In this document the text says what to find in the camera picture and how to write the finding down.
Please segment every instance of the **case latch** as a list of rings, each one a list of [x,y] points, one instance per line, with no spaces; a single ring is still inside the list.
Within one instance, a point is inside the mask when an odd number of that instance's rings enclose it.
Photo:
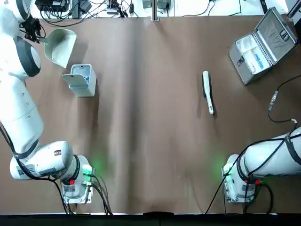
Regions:
[[[240,67],[241,64],[242,64],[244,61],[245,61],[244,57],[241,56],[241,58],[240,58],[240,59],[238,60],[238,62],[237,62],[237,67]]]

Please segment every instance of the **silver case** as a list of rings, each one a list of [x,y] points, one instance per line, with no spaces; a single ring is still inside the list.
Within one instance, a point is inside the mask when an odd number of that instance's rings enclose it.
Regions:
[[[285,30],[287,32],[287,34],[289,35],[290,40],[293,41],[293,46],[291,48],[285,49],[283,51],[283,54],[281,54],[279,57],[277,57],[277,60],[273,60],[272,57],[270,56],[269,52],[267,51],[267,48],[264,46],[261,38],[258,35],[258,30],[261,26],[267,25],[266,22],[268,22],[267,20],[267,15],[269,13],[273,13],[275,19],[278,22],[278,26],[282,26],[283,30]],[[256,43],[258,44],[260,50],[262,51],[263,55],[266,57],[268,63],[269,63],[269,67],[259,73],[252,73],[252,70],[249,68],[248,64],[246,63],[246,61],[243,58],[242,53],[240,52],[238,46],[237,46],[237,41],[248,36],[248,35],[252,35],[256,41]],[[278,13],[278,11],[276,10],[275,7],[270,8],[267,13],[265,14],[265,16],[261,19],[261,21],[258,23],[258,25],[256,26],[255,30],[252,33],[249,33],[247,35],[244,35],[242,37],[240,37],[237,40],[234,40],[234,43],[232,44],[230,50],[229,50],[229,56],[241,78],[241,80],[243,81],[243,83],[245,85],[252,83],[253,81],[261,78],[262,76],[264,76],[274,65],[276,65],[290,50],[292,50],[296,45],[298,44],[298,40],[295,37],[295,35],[293,34],[293,32],[290,30],[290,28],[287,26],[287,24],[285,23],[285,21],[283,20],[283,18],[281,17],[281,15]]]

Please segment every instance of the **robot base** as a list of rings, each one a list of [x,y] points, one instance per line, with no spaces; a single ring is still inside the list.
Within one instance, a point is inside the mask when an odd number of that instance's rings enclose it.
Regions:
[[[78,155],[78,158],[80,168],[74,184],[65,185],[61,181],[63,197],[69,204],[88,204],[92,201],[93,187],[87,186],[87,184],[91,184],[93,182],[93,177],[89,177],[86,174],[94,174],[95,169],[89,165],[88,160],[84,156]]]
[[[222,167],[222,178],[228,171],[230,170],[231,166],[233,165],[233,162],[235,159],[231,159],[231,157],[228,159],[227,164]],[[223,190],[225,193],[225,199],[227,202],[230,203],[244,203],[245,202],[245,192],[243,190],[238,192],[238,183],[243,182],[240,178],[237,177],[237,170],[236,166],[234,165],[230,174],[226,177],[226,179],[223,182]],[[249,185],[250,189],[248,189],[248,196],[246,198],[246,202],[251,202],[254,198],[254,185]]]

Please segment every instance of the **case lid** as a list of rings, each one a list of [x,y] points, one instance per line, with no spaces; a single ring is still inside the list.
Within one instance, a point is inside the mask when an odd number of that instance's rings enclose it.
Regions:
[[[254,35],[273,65],[298,44],[297,38],[275,7],[267,11],[256,26]]]

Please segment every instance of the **green led light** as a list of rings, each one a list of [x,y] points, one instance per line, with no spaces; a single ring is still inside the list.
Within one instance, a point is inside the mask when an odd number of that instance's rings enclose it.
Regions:
[[[83,175],[86,175],[86,181],[91,181],[92,177],[89,175],[93,174],[92,167],[90,165],[83,165]]]

